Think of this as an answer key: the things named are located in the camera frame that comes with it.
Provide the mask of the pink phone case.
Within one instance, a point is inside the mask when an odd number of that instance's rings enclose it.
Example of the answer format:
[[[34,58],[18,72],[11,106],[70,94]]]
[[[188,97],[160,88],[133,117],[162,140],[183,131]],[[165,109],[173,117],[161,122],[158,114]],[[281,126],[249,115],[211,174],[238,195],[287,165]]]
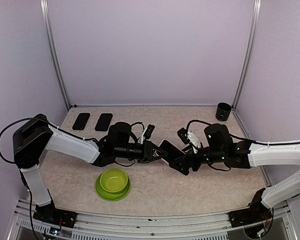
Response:
[[[166,139],[160,143],[159,148],[167,152],[167,156],[162,158],[167,164],[170,164],[176,159],[185,155],[184,152]]]

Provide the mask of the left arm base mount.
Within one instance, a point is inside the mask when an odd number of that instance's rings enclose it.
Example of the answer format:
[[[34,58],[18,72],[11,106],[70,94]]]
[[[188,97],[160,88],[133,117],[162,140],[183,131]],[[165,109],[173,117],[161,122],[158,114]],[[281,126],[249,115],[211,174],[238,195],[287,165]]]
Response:
[[[58,225],[60,228],[67,227],[73,229],[78,214],[74,211],[56,208],[49,190],[47,191],[50,203],[44,206],[36,204],[33,218],[44,223]]]

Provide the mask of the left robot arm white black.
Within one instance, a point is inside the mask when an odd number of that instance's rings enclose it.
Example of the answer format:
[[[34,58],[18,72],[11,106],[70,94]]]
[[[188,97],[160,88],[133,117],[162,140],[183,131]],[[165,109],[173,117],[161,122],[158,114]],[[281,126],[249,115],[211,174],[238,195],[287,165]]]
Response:
[[[113,164],[117,158],[146,164],[168,155],[149,140],[155,128],[151,124],[140,137],[136,137],[131,124],[116,122],[109,127],[106,136],[97,140],[67,132],[50,123],[44,114],[27,117],[22,121],[25,124],[12,136],[13,160],[3,160],[17,166],[40,214],[51,223],[60,218],[60,211],[55,207],[41,176],[40,157],[43,152],[58,152],[96,167]]]

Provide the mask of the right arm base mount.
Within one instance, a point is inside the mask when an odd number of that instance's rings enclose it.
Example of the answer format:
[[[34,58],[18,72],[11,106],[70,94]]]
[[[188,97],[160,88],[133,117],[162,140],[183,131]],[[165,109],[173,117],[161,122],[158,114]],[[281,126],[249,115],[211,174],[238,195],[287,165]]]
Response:
[[[262,194],[265,190],[265,188],[258,190],[247,208],[233,210],[228,213],[232,228],[258,223],[273,217],[272,209],[261,203]]]

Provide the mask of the black phone case horizontal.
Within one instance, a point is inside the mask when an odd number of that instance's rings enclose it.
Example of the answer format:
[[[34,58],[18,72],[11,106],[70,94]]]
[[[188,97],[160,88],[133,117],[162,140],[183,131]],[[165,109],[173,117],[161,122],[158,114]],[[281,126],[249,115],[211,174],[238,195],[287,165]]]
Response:
[[[88,113],[88,112],[79,113],[73,126],[72,126],[72,129],[75,131],[84,130],[89,118],[90,118],[90,113]]]

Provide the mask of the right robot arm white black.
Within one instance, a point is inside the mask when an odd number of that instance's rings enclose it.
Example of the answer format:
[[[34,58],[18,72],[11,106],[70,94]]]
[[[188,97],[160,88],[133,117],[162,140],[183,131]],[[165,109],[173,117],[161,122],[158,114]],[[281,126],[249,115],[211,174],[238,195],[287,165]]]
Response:
[[[300,139],[282,142],[258,142],[246,138],[233,140],[235,135],[229,133],[226,125],[207,124],[204,134],[208,146],[204,147],[190,132],[189,128],[178,131],[180,139],[192,147],[187,153],[174,159],[169,166],[184,175],[192,169],[196,172],[201,165],[212,166],[214,163],[224,163],[229,169],[250,169],[262,166],[290,165],[300,167]],[[251,207],[246,210],[246,218],[256,222],[266,209],[300,194],[300,169],[281,182],[259,190],[251,201]]]

